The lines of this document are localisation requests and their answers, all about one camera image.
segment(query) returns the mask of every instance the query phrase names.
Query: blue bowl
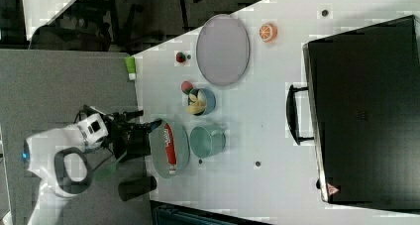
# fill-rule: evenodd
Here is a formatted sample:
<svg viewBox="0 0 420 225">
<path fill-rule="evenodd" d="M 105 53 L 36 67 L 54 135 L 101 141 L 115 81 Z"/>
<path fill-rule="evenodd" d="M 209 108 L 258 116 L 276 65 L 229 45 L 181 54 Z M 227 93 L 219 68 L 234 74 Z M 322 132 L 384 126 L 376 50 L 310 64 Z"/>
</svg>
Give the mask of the blue bowl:
<svg viewBox="0 0 420 225">
<path fill-rule="evenodd" d="M 192 89 L 189 93 L 195 95 L 198 97 L 198 92 L 201 92 L 204 94 L 206 98 L 206 108 L 203 112 L 194 114 L 195 116 L 201 116 L 201 115 L 207 115 L 211 112 L 213 112 L 214 108 L 216 107 L 216 97 L 214 96 L 213 92 L 206 88 L 195 88 Z M 188 105 L 191 103 L 191 99 L 188 97 Z"/>
</svg>

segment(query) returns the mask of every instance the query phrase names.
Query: white table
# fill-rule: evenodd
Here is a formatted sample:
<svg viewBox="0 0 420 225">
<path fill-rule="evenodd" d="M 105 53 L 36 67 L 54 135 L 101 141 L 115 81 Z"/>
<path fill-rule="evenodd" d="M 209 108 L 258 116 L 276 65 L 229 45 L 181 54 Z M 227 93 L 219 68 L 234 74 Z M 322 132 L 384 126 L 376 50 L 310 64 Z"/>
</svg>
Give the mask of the white table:
<svg viewBox="0 0 420 225">
<path fill-rule="evenodd" d="M 27 40 L 40 26 L 51 23 L 76 0 L 23 0 Z"/>
<path fill-rule="evenodd" d="M 324 9 L 330 12 L 326 18 L 321 16 Z M 191 154 L 187 168 L 171 179 L 159 177 L 148 157 L 148 172 L 157 178 L 151 199 L 270 224 L 418 224 L 420 218 L 414 215 L 322 202 L 315 187 L 313 143 L 298 147 L 285 119 L 288 86 L 306 81 L 305 43 L 416 13 L 419 0 L 262 0 L 232 15 L 244 23 L 252 52 L 246 74 L 228 87 L 211 85 L 197 67 L 200 29 L 135 55 L 145 121 L 165 114 L 181 122 L 188 134 L 197 125 L 216 123 L 227 135 L 222 154 L 202 165 Z M 274 44 L 263 43 L 258 34 L 267 21 L 278 25 Z M 191 51 L 189 66 L 176 66 L 178 51 Z M 214 91 L 215 112 L 204 117 L 185 113 L 180 84 L 186 79 Z M 307 94 L 299 95 L 302 136 L 310 136 Z M 262 163 L 259 168 L 256 161 Z"/>
</svg>

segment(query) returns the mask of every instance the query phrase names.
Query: sticker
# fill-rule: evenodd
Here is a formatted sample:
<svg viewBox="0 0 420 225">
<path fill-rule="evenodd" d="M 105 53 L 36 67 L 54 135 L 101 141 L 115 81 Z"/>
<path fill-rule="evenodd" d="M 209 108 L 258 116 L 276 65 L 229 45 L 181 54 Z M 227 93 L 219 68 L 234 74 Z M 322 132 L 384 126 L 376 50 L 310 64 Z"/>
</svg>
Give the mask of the sticker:
<svg viewBox="0 0 420 225">
<path fill-rule="evenodd" d="M 172 146 L 171 142 L 172 142 L 172 130 L 170 129 L 168 124 L 164 125 L 164 130 L 163 130 L 163 136 L 164 136 L 164 143 L 166 147 Z"/>
<path fill-rule="evenodd" d="M 340 189 L 334 187 L 333 185 L 329 183 L 327 183 L 327 188 L 328 188 L 328 194 L 330 194 L 330 196 L 340 192 Z"/>
</svg>

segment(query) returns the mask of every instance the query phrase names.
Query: plate rim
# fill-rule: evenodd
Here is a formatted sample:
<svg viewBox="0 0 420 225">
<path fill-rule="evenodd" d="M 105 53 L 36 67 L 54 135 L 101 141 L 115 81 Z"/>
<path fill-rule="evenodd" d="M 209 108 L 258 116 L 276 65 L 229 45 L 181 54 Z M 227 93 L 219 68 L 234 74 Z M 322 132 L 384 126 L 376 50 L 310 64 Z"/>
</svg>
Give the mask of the plate rim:
<svg viewBox="0 0 420 225">
<path fill-rule="evenodd" d="M 198 43 L 199 43 L 199 41 L 200 41 L 200 38 L 202 37 L 202 34 L 201 33 L 203 33 L 203 30 L 206 28 L 206 26 L 212 21 L 212 20 L 214 20 L 214 19 L 219 19 L 219 18 L 222 18 L 222 19 L 231 19 L 231 20 L 235 20 L 236 22 L 238 22 L 239 24 L 240 24 L 240 26 L 242 27 L 241 29 L 244 31 L 244 33 L 245 33 L 245 36 L 246 36 L 246 41 L 247 41 L 247 60 L 246 60 L 246 65 L 245 65 L 245 68 L 244 68 L 244 71 L 242 72 L 242 74 L 241 74 L 241 76 L 240 77 L 238 77 L 235 81 L 231 81 L 231 82 L 229 82 L 229 83 L 225 83 L 225 84 L 220 84 L 220 83 L 216 83 L 216 82 L 214 82 L 214 81 L 211 81 L 211 80 L 209 80 L 209 78 L 207 78 L 206 77 L 206 75 L 203 73 L 203 70 L 201 69 L 201 66 L 200 66 L 200 64 L 199 64 L 199 51 L 198 51 Z M 197 60 L 197 66 L 198 66 L 198 68 L 200 69 L 200 72 L 201 72 L 201 75 L 203 75 L 203 77 L 208 81 L 208 82 L 210 82 L 210 83 L 212 83 L 212 84 L 214 84 L 214 85 L 217 85 L 217 86 L 228 86 L 228 85 L 230 85 L 230 84 L 233 84 L 233 83 L 236 83 L 236 82 L 238 82 L 241 78 L 242 78 L 242 76 L 244 75 L 244 73 L 245 73 L 245 71 L 247 71 L 247 68 L 248 68 L 248 64 L 249 64 L 249 62 L 250 62 L 250 56 L 251 56 L 251 54 L 250 54 L 250 47 L 251 47 L 251 44 L 250 44 L 250 38 L 249 38 L 249 36 L 248 36 L 248 32 L 247 32 L 247 30 L 245 29 L 245 26 L 244 26 L 244 24 L 242 23 L 242 21 L 240 20 L 240 19 L 235 19 L 235 18 L 232 18 L 232 16 L 231 15 L 228 15 L 228 14 L 219 14 L 219 15 L 215 15 L 215 16 L 213 16 L 213 17 L 211 17 L 209 20 L 207 20 L 206 21 L 206 23 L 203 25 L 203 27 L 201 28 L 201 30 L 200 30 L 200 33 L 199 33 L 199 35 L 198 35 L 198 38 L 197 38 L 197 42 L 196 42 L 196 44 L 195 44 L 195 52 L 196 52 L 196 60 Z"/>
</svg>

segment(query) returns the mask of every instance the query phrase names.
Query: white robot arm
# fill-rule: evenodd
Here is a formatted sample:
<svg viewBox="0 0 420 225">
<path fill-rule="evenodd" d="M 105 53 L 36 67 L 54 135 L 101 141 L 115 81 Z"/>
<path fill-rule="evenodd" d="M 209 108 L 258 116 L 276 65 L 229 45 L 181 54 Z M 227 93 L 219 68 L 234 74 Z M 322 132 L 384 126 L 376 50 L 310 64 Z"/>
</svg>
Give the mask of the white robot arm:
<svg viewBox="0 0 420 225">
<path fill-rule="evenodd" d="M 55 224 L 61 209 L 92 181 L 92 169 L 83 153 L 101 146 L 108 136 L 99 114 L 77 124 L 29 137 L 22 157 L 27 170 L 42 181 L 30 225 Z"/>
</svg>

